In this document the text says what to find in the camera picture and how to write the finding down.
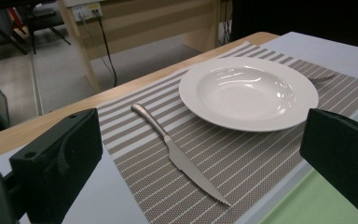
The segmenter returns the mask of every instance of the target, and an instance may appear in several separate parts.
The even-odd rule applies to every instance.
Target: fork
[[[327,81],[333,77],[335,77],[336,75],[332,75],[332,76],[328,76],[328,77],[309,77],[308,79],[310,80],[310,82],[313,85],[316,85],[319,82],[323,82],[323,81]]]

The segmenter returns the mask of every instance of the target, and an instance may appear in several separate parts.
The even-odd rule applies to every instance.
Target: wooden table edge
[[[162,77],[166,77],[167,75],[173,73],[178,69],[190,66],[193,63],[200,63],[206,61],[223,52],[233,49],[239,46],[240,44],[242,44],[244,41],[249,41],[250,43],[255,45],[261,45],[277,37],[279,36],[270,33],[265,33],[265,32],[259,32],[253,35],[248,35],[240,40],[234,41],[225,46],[202,53],[201,55],[168,66],[166,68],[158,70],[157,72],[151,73],[147,76],[137,78],[131,82],[120,85],[116,88],[110,89],[108,91],[103,91],[84,100],[57,109],[46,115],[10,127],[0,132],[0,155],[10,151],[13,148],[20,147],[30,143],[31,141],[36,139],[37,136],[44,133],[46,130],[48,130],[54,124],[59,122],[61,119],[77,111],[93,108],[96,105],[101,104],[105,101],[116,99],[131,91],[136,91],[151,82],[154,82]]]

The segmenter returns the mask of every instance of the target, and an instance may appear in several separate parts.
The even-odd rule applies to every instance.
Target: knife
[[[185,175],[187,175],[197,186],[215,198],[218,202],[231,206],[231,203],[217,190],[202,171],[190,160],[185,152],[177,146],[165,130],[158,124],[156,119],[140,104],[134,104],[131,109],[145,118],[161,135],[169,150],[171,162]]]

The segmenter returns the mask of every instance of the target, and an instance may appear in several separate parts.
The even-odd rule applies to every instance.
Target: knife handle
[[[167,134],[165,130],[159,125],[157,120],[150,114],[149,111],[146,110],[146,108],[140,104],[133,104],[131,106],[132,111],[137,112],[141,117],[144,117],[155,129],[156,131],[161,135],[162,138],[164,138]]]

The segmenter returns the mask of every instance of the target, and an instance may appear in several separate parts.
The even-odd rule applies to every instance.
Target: plate rim
[[[214,70],[229,66],[251,66],[253,68],[258,68],[262,69],[263,71],[270,72],[273,75],[276,74],[276,72],[275,74],[271,72],[271,70],[274,69],[278,69],[280,72],[282,70],[286,72],[288,75],[278,74],[275,76],[282,78],[292,87],[292,91],[294,91],[295,94],[299,94],[299,100],[301,101],[300,103],[296,103],[296,108],[291,113],[299,110],[298,114],[301,113],[301,116],[297,116],[294,119],[288,120],[289,122],[287,123],[279,122],[280,119],[287,117],[287,115],[261,121],[255,120],[253,121],[255,124],[252,125],[249,125],[249,123],[252,123],[250,120],[242,120],[241,122],[234,123],[228,121],[222,122],[221,119],[216,120],[216,115],[211,116],[210,112],[205,112],[205,110],[208,109],[205,109],[206,106],[201,106],[200,101],[197,101],[197,98],[199,97],[194,97],[193,93],[197,91],[195,89],[197,82],[208,75],[209,72],[207,70]],[[304,75],[297,72],[295,69],[281,63],[249,57],[213,58],[203,63],[197,63],[191,66],[190,69],[181,77],[181,81],[179,83],[179,95],[187,108],[198,117],[221,127],[246,132],[273,132],[294,127],[307,119],[308,111],[310,108],[315,108],[319,104],[318,92],[316,91],[314,85]]]

